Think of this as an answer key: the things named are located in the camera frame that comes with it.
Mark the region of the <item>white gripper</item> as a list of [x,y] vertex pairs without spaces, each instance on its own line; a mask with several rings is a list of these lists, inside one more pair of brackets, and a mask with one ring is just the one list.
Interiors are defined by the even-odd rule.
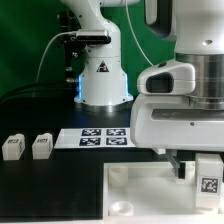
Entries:
[[[131,111],[130,136],[136,147],[155,151],[224,151],[224,111],[192,109],[184,96],[140,94]],[[186,164],[177,152],[167,150],[165,156],[175,176],[184,178]]]

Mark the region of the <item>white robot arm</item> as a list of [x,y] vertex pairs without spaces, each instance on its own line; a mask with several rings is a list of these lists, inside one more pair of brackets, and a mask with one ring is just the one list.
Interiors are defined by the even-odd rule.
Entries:
[[[171,150],[224,152],[224,0],[62,0],[81,25],[74,39],[87,60],[76,103],[88,110],[131,103],[130,137],[156,153]],[[174,42],[174,57],[152,64],[129,95],[121,67],[119,28],[104,7],[144,4],[144,22]]]

